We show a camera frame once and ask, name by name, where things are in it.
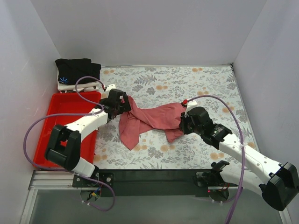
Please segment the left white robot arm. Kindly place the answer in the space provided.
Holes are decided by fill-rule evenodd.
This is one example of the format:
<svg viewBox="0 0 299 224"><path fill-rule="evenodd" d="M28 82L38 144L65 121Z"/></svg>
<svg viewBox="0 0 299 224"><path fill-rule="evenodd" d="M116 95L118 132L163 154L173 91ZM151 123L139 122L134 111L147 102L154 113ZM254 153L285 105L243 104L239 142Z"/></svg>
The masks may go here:
<svg viewBox="0 0 299 224"><path fill-rule="evenodd" d="M83 176L90 187L99 183L99 168L81 157L81 142L100 126L116 116L131 111L128 95L118 89L110 89L108 97L85 116L67 125L53 127L44 157L46 160Z"/></svg>

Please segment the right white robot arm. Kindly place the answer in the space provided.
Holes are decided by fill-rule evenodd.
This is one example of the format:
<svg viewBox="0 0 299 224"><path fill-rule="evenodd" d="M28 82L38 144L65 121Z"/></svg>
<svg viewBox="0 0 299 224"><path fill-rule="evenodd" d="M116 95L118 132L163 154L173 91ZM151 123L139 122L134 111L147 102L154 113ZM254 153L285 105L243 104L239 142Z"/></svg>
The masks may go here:
<svg viewBox="0 0 299 224"><path fill-rule="evenodd" d="M211 179L216 185L225 182L242 187L261 195L272 208L283 211L299 193L299 176L296 167L287 162L272 160L248 145L221 124L215 124L208 112L191 102L185 105L179 127L184 134L195 133L208 145L224 152L245 166L238 171L230 168L228 162L213 163Z"/></svg>

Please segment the pink t-shirt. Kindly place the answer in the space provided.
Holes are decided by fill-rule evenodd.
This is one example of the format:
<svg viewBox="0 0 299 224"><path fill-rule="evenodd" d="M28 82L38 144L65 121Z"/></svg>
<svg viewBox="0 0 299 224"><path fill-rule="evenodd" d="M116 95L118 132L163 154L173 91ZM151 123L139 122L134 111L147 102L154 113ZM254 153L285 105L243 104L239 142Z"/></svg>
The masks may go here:
<svg viewBox="0 0 299 224"><path fill-rule="evenodd" d="M119 135L125 147L132 150L139 143L139 135L157 129L165 132L169 143L183 136L179 128L185 108L180 103L169 103L156 108L141 109L128 98L131 110L120 116Z"/></svg>

